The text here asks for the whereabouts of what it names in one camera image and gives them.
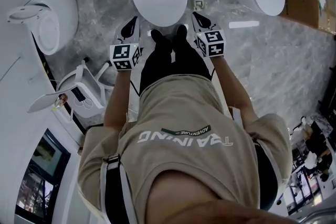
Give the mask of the person's black trousers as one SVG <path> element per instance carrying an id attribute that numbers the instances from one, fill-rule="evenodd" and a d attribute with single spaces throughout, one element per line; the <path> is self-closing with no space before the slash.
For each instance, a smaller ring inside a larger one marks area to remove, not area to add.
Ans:
<path id="1" fill-rule="evenodd" d="M 155 43 L 141 72 L 140 93 L 158 80 L 181 74 L 195 74 L 211 79 L 209 70 L 199 53 L 188 41 L 175 38 Z"/>

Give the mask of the rounded white toilet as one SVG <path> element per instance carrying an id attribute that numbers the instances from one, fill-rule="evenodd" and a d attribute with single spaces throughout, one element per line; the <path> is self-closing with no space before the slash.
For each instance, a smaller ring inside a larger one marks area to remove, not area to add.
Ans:
<path id="1" fill-rule="evenodd" d="M 25 24 L 45 55 L 53 55 L 74 38 L 78 28 L 76 0 L 24 0 L 7 12 L 7 21 Z"/>

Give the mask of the small orange object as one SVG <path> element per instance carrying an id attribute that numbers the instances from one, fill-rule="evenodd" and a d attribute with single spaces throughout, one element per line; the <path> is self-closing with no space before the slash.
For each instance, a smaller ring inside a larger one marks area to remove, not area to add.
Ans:
<path id="1" fill-rule="evenodd" d="M 56 99 L 56 101 L 55 101 L 55 103 L 54 103 L 54 108 L 53 108 L 53 110 L 56 111 L 58 108 L 64 106 L 64 105 L 67 103 L 67 101 L 68 101 L 68 97 L 67 97 L 67 95 L 64 94 L 64 93 L 61 94 L 61 95 Z"/>

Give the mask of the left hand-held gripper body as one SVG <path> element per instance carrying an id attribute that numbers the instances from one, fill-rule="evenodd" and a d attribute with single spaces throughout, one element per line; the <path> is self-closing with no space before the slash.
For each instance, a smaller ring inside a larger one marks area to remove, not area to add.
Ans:
<path id="1" fill-rule="evenodd" d="M 117 71 L 132 70 L 142 56 L 140 40 L 114 39 L 110 45 L 110 61 Z"/>

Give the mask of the person's right forearm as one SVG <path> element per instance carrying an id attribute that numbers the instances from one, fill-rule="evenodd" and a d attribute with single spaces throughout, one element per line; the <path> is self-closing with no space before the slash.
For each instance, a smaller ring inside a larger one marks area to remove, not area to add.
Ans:
<path id="1" fill-rule="evenodd" d="M 217 73 L 227 106 L 240 111 L 244 127 L 256 121 L 258 116 L 254 111 L 250 97 L 232 72 L 224 57 L 211 57 L 211 62 Z"/>

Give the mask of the black framed window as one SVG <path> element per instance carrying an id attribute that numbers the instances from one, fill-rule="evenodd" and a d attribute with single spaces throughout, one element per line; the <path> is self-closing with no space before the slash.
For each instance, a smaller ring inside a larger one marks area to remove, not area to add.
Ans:
<path id="1" fill-rule="evenodd" d="M 15 214 L 34 224 L 51 224 L 69 159 L 70 153 L 46 129 L 24 173 Z"/>

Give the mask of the small white floor fitting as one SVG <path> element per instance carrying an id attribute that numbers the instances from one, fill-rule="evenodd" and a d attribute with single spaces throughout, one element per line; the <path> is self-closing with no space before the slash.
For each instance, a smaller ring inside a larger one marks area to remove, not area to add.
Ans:
<path id="1" fill-rule="evenodd" d="M 204 11 L 207 8 L 207 3 L 204 0 L 194 0 L 194 11 Z"/>

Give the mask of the person's beige shirt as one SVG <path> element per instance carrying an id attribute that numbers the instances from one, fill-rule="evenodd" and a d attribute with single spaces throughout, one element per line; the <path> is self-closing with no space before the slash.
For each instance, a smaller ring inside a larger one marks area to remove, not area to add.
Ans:
<path id="1" fill-rule="evenodd" d="M 139 224 L 155 178 L 173 170 L 198 179 L 221 199 L 260 208 L 261 192 L 280 196 L 292 169 L 284 120 L 267 114 L 242 127 L 225 116 L 212 83 L 199 76 L 168 76 L 140 97 L 136 124 L 121 132 L 92 127 L 86 134 L 78 173 L 80 196 L 103 217 L 100 169 L 120 155 Z"/>

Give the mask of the person's right black shoe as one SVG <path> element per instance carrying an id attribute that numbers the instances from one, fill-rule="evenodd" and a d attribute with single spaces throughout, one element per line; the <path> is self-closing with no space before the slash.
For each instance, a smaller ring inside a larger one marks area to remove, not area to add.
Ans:
<path id="1" fill-rule="evenodd" d="M 181 24 L 176 29 L 175 38 L 185 40 L 186 37 L 187 37 L 187 27 Z"/>

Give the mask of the white office chair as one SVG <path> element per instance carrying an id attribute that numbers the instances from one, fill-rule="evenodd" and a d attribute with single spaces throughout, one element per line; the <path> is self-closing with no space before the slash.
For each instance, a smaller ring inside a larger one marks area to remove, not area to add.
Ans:
<path id="1" fill-rule="evenodd" d="M 91 118 L 102 113 L 107 106 L 106 91 L 113 86 L 99 81 L 101 76 L 112 67 L 107 61 L 96 75 L 93 75 L 86 65 L 87 58 L 81 61 L 76 69 L 68 73 L 56 87 L 56 92 L 47 93 L 37 98 L 29 107 L 28 113 L 41 111 L 50 106 L 54 107 L 56 99 L 61 94 L 66 94 L 70 106 L 68 121 L 72 121 L 73 114 L 77 113 L 82 118 Z"/>

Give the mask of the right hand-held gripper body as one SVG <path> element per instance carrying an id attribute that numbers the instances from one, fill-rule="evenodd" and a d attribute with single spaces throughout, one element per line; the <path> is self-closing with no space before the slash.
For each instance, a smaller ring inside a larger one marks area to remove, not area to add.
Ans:
<path id="1" fill-rule="evenodd" d="M 222 29 L 195 33 L 194 37 L 196 45 L 204 57 L 211 58 L 224 55 L 226 37 Z"/>

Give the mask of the person's left forearm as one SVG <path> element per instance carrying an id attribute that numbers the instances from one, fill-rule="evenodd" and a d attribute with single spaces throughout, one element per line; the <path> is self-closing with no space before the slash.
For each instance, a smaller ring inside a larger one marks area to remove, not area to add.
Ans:
<path id="1" fill-rule="evenodd" d="M 139 114 L 139 101 L 130 100 L 131 70 L 119 71 L 104 113 L 103 126 L 121 132 L 128 123 L 128 113 Z"/>

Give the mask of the person's left black shoe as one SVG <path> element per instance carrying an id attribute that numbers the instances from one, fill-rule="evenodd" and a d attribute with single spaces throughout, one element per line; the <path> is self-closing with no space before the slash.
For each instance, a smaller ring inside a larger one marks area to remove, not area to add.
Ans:
<path id="1" fill-rule="evenodd" d="M 155 43 L 162 42 L 165 39 L 164 35 L 158 29 L 152 29 L 150 35 Z"/>

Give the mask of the person's black shoe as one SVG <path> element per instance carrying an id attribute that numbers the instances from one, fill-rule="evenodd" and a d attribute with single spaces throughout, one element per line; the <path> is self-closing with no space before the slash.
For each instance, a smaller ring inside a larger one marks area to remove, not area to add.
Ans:
<path id="1" fill-rule="evenodd" d="M 164 35 L 158 29 L 152 29 L 150 35 L 155 43 L 162 42 L 165 39 Z"/>
<path id="2" fill-rule="evenodd" d="M 176 29 L 175 38 L 185 40 L 186 37 L 187 37 L 187 27 L 181 24 Z"/>

